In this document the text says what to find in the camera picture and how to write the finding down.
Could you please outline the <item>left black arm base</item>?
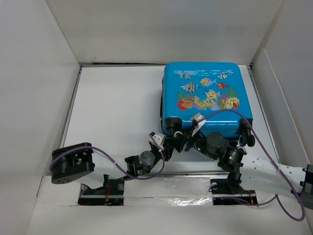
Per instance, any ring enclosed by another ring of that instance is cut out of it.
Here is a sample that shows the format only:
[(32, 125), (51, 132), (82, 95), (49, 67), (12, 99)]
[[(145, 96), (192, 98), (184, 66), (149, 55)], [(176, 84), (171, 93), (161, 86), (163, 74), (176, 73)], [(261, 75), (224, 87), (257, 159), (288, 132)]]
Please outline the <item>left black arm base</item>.
[(115, 179), (104, 175), (103, 185), (91, 189), (87, 185), (81, 185), (78, 204), (81, 206), (123, 206), (124, 205), (123, 179)]

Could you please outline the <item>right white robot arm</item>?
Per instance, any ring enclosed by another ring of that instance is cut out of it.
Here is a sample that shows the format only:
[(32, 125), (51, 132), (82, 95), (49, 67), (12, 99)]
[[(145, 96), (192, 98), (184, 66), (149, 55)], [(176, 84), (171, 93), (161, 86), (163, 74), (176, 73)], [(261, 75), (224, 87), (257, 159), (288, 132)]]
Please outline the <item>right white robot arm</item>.
[(238, 194), (241, 191), (260, 190), (289, 198), (300, 198), (305, 208), (313, 207), (313, 166), (292, 167), (248, 156), (242, 147), (224, 138), (220, 133), (190, 137), (185, 151), (191, 148), (218, 162), (228, 173), (227, 178), (215, 180), (214, 194)]

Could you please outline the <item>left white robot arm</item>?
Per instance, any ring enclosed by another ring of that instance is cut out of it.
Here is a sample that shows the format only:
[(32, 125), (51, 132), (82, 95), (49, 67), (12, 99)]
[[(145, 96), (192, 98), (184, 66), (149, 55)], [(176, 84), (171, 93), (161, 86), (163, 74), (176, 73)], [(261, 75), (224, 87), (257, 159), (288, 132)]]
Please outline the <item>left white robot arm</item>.
[(125, 159), (123, 167), (102, 149), (89, 142), (56, 149), (52, 152), (52, 162), (49, 166), (51, 182), (55, 185), (68, 184), (84, 179), (83, 184), (92, 185), (98, 194), (104, 194), (109, 189), (109, 182), (102, 176), (109, 171), (108, 160), (112, 169), (117, 169), (121, 176), (109, 175), (122, 180), (150, 180), (160, 175), (166, 162), (172, 157), (173, 151), (181, 152), (187, 138), (181, 132), (173, 136), (151, 132), (149, 134), (150, 150)]

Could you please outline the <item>blue hard-shell suitcase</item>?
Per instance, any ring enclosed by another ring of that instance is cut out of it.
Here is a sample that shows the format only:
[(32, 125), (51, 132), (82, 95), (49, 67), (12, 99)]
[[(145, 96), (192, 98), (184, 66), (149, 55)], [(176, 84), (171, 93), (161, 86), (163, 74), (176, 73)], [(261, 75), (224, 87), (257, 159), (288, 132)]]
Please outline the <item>blue hard-shell suitcase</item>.
[(165, 66), (160, 106), (161, 129), (165, 120), (180, 118), (182, 130), (191, 117), (207, 117), (201, 132), (219, 132), (231, 141), (252, 147), (253, 116), (238, 65), (226, 62), (172, 62)]

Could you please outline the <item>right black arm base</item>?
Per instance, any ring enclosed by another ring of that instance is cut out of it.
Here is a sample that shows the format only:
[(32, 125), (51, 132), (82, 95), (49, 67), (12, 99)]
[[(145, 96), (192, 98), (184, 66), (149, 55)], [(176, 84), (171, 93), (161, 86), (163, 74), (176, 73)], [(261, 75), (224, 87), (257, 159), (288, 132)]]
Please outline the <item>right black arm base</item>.
[(208, 191), (212, 194), (214, 206), (256, 205), (254, 190), (245, 190), (240, 186), (240, 173), (229, 173), (226, 178), (210, 179)]

